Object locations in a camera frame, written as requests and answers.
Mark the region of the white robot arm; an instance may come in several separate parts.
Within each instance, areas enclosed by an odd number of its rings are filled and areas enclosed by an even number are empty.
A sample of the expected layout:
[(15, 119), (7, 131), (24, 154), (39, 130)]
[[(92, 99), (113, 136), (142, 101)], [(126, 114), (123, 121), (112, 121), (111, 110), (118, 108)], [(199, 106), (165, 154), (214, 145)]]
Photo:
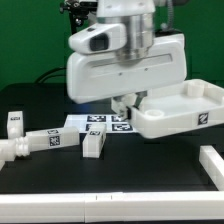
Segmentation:
[(96, 22), (72, 35), (67, 91), (79, 103), (119, 100), (181, 83), (187, 75), (184, 35), (154, 31), (158, 0), (98, 0)]

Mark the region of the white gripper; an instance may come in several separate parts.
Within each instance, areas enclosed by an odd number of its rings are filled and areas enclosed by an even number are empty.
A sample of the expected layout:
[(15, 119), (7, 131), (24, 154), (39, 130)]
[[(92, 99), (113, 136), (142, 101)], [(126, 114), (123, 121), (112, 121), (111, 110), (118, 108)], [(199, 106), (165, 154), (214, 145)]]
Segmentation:
[(183, 82), (184, 46), (184, 35), (175, 34), (155, 38), (142, 59), (120, 61), (112, 52), (73, 53), (67, 62), (68, 95), (79, 104), (113, 97), (111, 109), (122, 120), (130, 120), (131, 109), (117, 96), (138, 92), (134, 106), (139, 106), (147, 90)]

